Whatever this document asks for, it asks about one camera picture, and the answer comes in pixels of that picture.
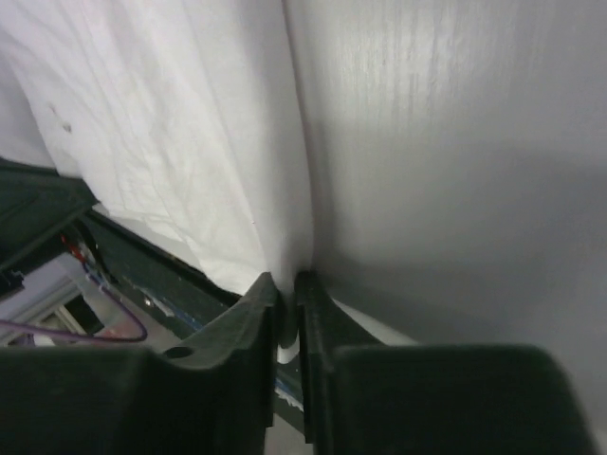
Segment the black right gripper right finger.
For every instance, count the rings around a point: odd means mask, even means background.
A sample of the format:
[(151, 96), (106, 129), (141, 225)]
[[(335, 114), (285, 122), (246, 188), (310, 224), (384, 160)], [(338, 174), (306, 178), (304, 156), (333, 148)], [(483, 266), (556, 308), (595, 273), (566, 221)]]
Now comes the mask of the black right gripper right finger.
[(318, 454), (595, 454), (556, 361), (528, 345), (389, 346), (295, 281), (304, 436)]

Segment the white t shirt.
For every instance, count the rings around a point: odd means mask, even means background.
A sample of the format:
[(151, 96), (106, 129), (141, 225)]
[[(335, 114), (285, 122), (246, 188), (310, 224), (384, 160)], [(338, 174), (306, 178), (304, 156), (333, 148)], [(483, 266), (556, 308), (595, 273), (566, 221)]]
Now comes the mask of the white t shirt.
[(237, 293), (269, 271), (336, 282), (389, 345), (371, 290), (396, 255), (430, 38), (411, 1), (5, 1), (1, 60), (35, 143), (104, 208)]

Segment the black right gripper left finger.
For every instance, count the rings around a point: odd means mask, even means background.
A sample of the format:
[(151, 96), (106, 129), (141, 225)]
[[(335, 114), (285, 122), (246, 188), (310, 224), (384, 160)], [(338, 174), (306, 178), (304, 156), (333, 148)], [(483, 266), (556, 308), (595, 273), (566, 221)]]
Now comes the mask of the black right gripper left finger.
[(273, 422), (274, 309), (260, 275), (164, 354), (145, 347), (5, 348), (5, 454), (260, 454)]

